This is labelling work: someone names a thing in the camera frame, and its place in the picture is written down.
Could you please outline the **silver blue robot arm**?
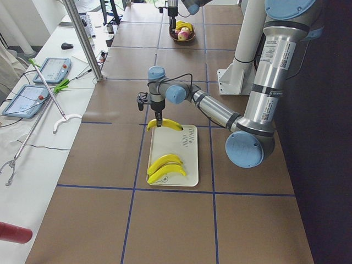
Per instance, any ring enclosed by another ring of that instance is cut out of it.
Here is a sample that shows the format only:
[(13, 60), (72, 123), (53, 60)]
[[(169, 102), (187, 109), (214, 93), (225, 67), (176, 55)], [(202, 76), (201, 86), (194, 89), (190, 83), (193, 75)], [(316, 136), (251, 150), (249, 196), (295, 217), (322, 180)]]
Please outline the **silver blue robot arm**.
[(247, 1), (232, 63), (217, 73), (223, 95), (248, 95), (239, 114), (193, 83), (166, 77), (162, 67), (148, 70), (148, 92), (137, 96), (139, 109), (150, 105), (158, 127), (165, 102), (190, 101), (212, 121), (230, 131), (228, 158), (252, 168), (274, 150), (273, 117), (283, 92), (295, 48), (321, 35), (325, 1)]
[[(211, 2), (212, 0), (182, 0), (183, 5), (186, 7), (190, 15), (195, 15), (201, 7)], [(176, 17), (178, 16), (178, 0), (165, 1), (164, 6), (156, 7), (160, 13), (165, 9), (169, 17), (169, 26), (171, 33), (175, 33)]]

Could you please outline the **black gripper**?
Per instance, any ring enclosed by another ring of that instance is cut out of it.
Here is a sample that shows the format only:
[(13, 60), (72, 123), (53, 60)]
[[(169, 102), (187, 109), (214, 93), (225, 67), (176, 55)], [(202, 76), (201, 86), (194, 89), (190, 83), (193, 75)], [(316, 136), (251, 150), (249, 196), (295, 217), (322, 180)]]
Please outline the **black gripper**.
[(178, 16), (178, 7), (177, 6), (163, 6), (163, 7), (158, 7), (159, 12), (163, 13), (163, 10), (167, 10), (167, 15), (169, 16), (169, 26), (170, 26), (170, 34), (174, 35), (175, 34), (175, 28), (176, 28), (176, 19), (175, 17)]
[(157, 127), (161, 127), (163, 123), (162, 111), (165, 108), (164, 97), (148, 92), (140, 92), (137, 95), (136, 101), (139, 111), (144, 110), (144, 105), (151, 105), (151, 109), (155, 111), (156, 125)]

